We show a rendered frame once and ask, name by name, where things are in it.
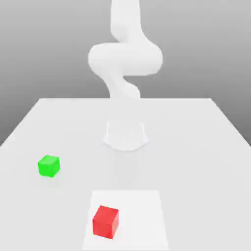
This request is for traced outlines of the small red cube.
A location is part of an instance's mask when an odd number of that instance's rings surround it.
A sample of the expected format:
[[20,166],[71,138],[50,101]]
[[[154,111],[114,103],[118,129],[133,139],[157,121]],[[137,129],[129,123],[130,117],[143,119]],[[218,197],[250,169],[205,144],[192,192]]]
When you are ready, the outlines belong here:
[[119,225],[119,210],[100,205],[92,219],[93,234],[113,239]]

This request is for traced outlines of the small green cube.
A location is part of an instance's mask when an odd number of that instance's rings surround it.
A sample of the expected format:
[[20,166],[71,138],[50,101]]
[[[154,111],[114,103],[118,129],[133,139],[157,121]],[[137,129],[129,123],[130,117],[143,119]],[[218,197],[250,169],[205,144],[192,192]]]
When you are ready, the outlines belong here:
[[41,176],[54,177],[60,170],[59,157],[45,155],[38,162],[38,169]]

